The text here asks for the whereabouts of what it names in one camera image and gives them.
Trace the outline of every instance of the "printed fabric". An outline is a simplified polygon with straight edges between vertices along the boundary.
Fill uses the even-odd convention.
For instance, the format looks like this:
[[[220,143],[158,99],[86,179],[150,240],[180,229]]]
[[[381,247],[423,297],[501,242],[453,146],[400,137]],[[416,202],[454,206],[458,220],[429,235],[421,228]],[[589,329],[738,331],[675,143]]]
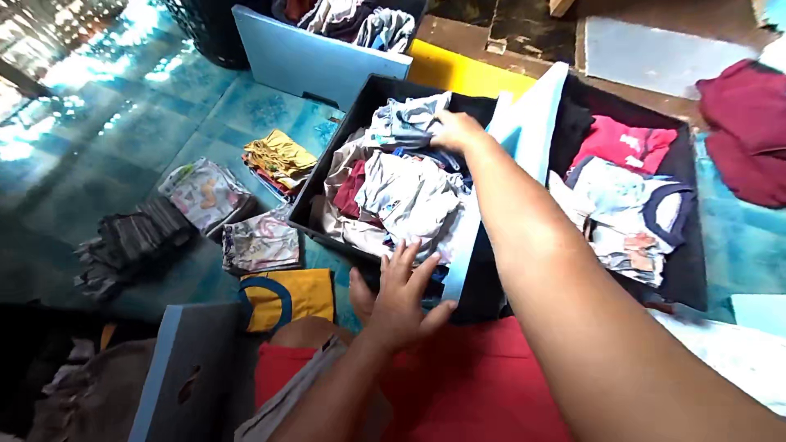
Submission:
[[[240,298],[250,311],[249,332],[275,332],[306,316],[333,321],[330,269],[249,274],[241,277]]]
[[[417,261],[422,262],[454,223],[462,188],[459,174],[448,175],[433,161],[374,150],[354,200],[362,211],[379,217],[394,244],[420,238]]]
[[[232,274],[299,267],[297,229],[287,225],[292,210],[282,204],[262,215],[235,224],[223,232],[224,270]]]
[[[628,127],[607,116],[594,115],[593,118],[595,122],[573,159],[572,168],[587,157],[599,157],[620,167],[652,175],[677,139],[674,129]]]
[[[204,235],[231,222],[253,200],[229,170],[204,157],[172,171],[158,191]]]
[[[573,191],[595,204],[591,245],[609,270],[659,287],[665,255],[685,240],[682,227],[693,204],[691,187],[668,176],[642,176],[597,157],[567,177]]]
[[[388,152],[398,147],[419,149],[428,146],[432,137],[442,130],[434,114],[446,109],[450,98],[449,91],[431,97],[407,98],[403,103],[389,98],[372,116],[363,145]]]

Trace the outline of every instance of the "wooden board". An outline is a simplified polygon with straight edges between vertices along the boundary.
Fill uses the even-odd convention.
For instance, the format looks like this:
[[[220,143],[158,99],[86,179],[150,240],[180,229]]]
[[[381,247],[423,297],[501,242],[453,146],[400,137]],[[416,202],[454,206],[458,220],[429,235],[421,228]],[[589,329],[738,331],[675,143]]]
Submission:
[[[549,0],[552,17],[562,17],[571,8],[574,0]]]

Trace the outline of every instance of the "black storage bin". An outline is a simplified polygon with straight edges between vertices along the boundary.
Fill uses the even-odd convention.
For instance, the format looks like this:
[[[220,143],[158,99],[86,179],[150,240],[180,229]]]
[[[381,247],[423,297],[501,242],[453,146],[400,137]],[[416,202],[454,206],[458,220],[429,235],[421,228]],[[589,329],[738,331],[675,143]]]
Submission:
[[[388,98],[405,101],[407,98],[428,97],[442,92],[445,91],[390,77],[370,75],[358,99],[344,116],[341,126],[330,140],[327,149],[319,157],[317,166],[311,172],[289,215],[290,226],[346,256],[363,271],[364,277],[372,287],[379,286],[380,258],[358,250],[352,245],[336,241],[322,231],[314,230],[309,224],[312,198],[325,192],[324,182],[333,153],[344,144],[350,134],[361,127],[368,127],[374,112],[386,105]],[[494,115],[496,104],[497,100],[493,98],[468,97],[453,93],[448,110],[466,112],[475,117],[481,125],[486,126]],[[441,293],[441,285],[438,286],[436,289]],[[504,304],[505,296],[494,266],[491,245],[485,230],[481,227],[470,259],[464,290],[451,322],[462,324],[496,319]]]
[[[675,129],[678,133],[677,139],[671,143],[669,152],[663,158],[657,173],[672,175],[677,180],[696,188],[693,143],[687,123],[584,84],[575,76],[567,77],[562,97],[570,98],[576,105],[589,109],[593,115],[610,116],[631,127]],[[557,111],[556,127],[560,126],[561,110],[560,107]],[[565,176],[577,153],[578,149],[571,149],[570,146],[552,144],[549,154],[549,169],[560,176]],[[656,289],[634,281],[614,271],[609,271],[609,273],[639,302],[645,300],[645,295],[654,292],[666,300],[680,302],[697,310],[706,311],[707,279],[698,202],[693,205],[693,210],[689,213],[682,230],[682,236],[685,238],[685,243],[666,257],[666,263],[663,266],[663,284],[659,288]]]

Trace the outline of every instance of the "gray clothing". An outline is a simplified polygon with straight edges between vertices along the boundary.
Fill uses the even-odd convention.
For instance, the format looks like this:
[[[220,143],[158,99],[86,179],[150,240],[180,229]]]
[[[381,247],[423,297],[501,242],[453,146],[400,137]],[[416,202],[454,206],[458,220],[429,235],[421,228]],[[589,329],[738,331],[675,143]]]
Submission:
[[[353,43],[358,46],[403,53],[415,31],[415,17],[396,9],[376,8],[360,26]]]
[[[442,130],[434,114],[447,108],[451,96],[448,91],[431,97],[407,98],[403,103],[389,98],[372,116],[363,145],[388,152],[397,147],[419,149],[427,146]]]

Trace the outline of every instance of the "leg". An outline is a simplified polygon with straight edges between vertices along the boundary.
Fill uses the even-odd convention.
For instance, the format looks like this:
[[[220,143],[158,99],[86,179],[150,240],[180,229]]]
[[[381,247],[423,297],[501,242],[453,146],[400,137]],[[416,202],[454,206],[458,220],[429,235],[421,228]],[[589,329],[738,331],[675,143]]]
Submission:
[[[320,348],[331,335],[337,335],[344,344],[352,342],[352,333],[325,318],[307,316],[281,327],[270,339],[270,345],[289,348]]]

